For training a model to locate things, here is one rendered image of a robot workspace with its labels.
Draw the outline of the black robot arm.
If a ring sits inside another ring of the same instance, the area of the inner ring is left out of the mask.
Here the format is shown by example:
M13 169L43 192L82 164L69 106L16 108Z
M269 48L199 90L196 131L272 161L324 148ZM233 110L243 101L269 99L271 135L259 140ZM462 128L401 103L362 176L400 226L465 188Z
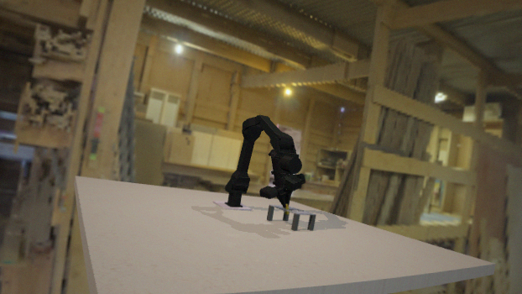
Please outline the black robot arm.
M228 201L224 204L229 207L243 207L240 205L242 193L246 194L250 178L248 177L248 167L253 153L254 142L264 131L270 137L270 143L274 148L269 152L271 156L273 170L288 171L281 176L281 186L288 187L291 191L301 189L305 183L305 175L299 174L302 168L299 155L296 154L293 138L281 132L268 116L258 115L248 118L243 122L243 147L239 157L238 168L232 174L230 181L225 186L225 191L229 193Z

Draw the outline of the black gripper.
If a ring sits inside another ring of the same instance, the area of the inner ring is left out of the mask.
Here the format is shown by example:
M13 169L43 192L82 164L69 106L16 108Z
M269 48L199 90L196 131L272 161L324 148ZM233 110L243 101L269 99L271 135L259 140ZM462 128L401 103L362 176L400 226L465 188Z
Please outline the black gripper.
M272 199L274 197L277 197L280 201L280 203L282 204L282 206L284 208L286 208L286 204L288 204L288 206L290 205L290 197L291 197L291 194L292 194L292 191L284 186L282 187L281 186L281 176L282 174L285 173L285 175L289 175L289 172L288 171L271 171L271 174L274 175L274 181L273 181L273 185L275 185L275 187L271 187L271 186L266 186L264 188L262 188L259 193L260 193L260 196L261 197L265 197L265 198L268 198L268 199Z

